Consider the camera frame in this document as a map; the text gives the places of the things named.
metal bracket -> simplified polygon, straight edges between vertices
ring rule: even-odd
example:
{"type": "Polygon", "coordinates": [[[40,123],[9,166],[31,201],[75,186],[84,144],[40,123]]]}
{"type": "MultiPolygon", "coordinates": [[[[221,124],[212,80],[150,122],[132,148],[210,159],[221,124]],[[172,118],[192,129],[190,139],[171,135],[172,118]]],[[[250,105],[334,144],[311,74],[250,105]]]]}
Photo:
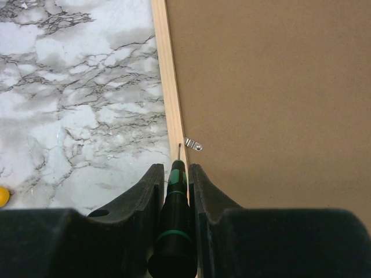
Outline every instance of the metal bracket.
{"type": "Polygon", "coordinates": [[[200,143],[197,143],[196,141],[191,140],[187,137],[184,138],[184,145],[189,148],[195,149],[198,152],[202,150],[202,145],[200,143]]]}

white marble table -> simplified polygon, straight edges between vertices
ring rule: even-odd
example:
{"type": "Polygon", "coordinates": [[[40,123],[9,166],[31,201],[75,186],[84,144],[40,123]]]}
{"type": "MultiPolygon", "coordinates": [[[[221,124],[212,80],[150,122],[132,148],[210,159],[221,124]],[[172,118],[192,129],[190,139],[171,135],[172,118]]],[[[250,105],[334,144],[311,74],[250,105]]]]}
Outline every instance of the white marble table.
{"type": "Polygon", "coordinates": [[[6,208],[86,214],[170,167],[150,0],[0,0],[6,208]]]}

wooden frame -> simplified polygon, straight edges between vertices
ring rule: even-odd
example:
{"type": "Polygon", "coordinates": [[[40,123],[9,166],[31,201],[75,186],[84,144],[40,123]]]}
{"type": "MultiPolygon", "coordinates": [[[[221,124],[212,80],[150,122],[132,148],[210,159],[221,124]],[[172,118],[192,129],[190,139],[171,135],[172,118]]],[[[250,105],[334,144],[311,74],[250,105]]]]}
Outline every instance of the wooden frame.
{"type": "Polygon", "coordinates": [[[166,123],[169,134],[170,154],[172,161],[176,160],[179,143],[181,143],[180,157],[184,161],[186,167],[188,167],[187,155],[184,147],[184,132],[181,121],[168,14],[166,10],[166,0],[151,0],[151,2],[163,90],[163,100],[165,103],[166,123]]]}

hole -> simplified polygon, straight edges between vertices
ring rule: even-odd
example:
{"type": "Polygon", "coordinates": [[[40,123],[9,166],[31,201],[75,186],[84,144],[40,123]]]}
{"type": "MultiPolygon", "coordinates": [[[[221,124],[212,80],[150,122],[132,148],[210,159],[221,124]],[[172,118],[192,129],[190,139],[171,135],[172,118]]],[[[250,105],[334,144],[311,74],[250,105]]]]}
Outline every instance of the hole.
{"type": "Polygon", "coordinates": [[[95,210],[92,211],[88,217],[100,217],[100,216],[106,216],[109,215],[110,211],[109,210],[95,210]]]}

yellow ball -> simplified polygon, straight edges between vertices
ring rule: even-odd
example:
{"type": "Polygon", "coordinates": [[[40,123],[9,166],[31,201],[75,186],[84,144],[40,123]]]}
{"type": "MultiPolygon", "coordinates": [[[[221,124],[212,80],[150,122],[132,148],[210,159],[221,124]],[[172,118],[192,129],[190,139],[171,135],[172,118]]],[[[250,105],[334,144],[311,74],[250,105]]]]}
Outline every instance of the yellow ball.
{"type": "Polygon", "coordinates": [[[5,188],[0,186],[0,207],[5,206],[5,204],[9,201],[9,191],[5,188]]]}

